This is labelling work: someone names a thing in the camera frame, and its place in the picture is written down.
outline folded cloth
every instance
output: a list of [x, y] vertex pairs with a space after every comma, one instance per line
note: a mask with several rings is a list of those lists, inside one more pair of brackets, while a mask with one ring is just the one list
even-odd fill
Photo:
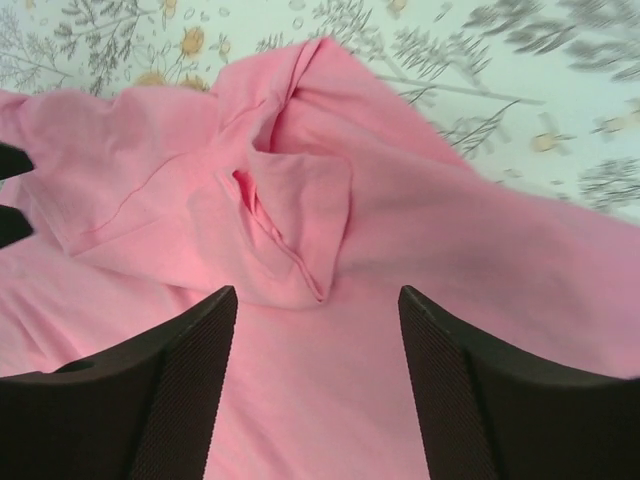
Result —
[[38, 232], [0, 250], [0, 374], [236, 287], [206, 478], [427, 478], [405, 284], [556, 362], [640, 372], [640, 230], [483, 180], [331, 40], [232, 64], [206, 94], [2, 92], [0, 140], [37, 166], [0, 203]]

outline bed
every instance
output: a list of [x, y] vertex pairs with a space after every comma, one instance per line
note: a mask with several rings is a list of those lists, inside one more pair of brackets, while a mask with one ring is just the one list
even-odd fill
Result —
[[205, 91], [230, 62], [332, 35], [485, 177], [640, 222], [637, 0], [2, 3], [2, 88]]

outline pink cloth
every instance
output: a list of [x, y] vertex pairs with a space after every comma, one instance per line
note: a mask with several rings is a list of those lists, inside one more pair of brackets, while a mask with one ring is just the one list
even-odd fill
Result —
[[329, 40], [210, 94], [2, 92], [0, 140], [37, 165], [0, 203], [38, 230], [0, 251], [0, 375], [236, 287], [207, 479], [426, 478], [404, 284], [552, 360], [640, 372], [639, 230], [479, 178]]

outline pink fabric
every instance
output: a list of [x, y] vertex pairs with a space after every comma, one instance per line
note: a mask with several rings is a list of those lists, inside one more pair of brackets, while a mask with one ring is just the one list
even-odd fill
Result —
[[37, 169], [0, 203], [0, 375], [55, 369], [225, 284], [240, 308], [207, 479], [423, 479], [396, 301], [411, 284], [529, 351], [640, 372], [639, 230], [479, 178], [329, 40], [210, 94], [0, 93]]

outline floral bedsheet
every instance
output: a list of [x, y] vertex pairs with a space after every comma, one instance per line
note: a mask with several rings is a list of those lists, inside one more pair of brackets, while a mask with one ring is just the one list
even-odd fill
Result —
[[206, 90], [321, 35], [491, 180], [640, 223], [640, 0], [0, 0], [0, 87]]

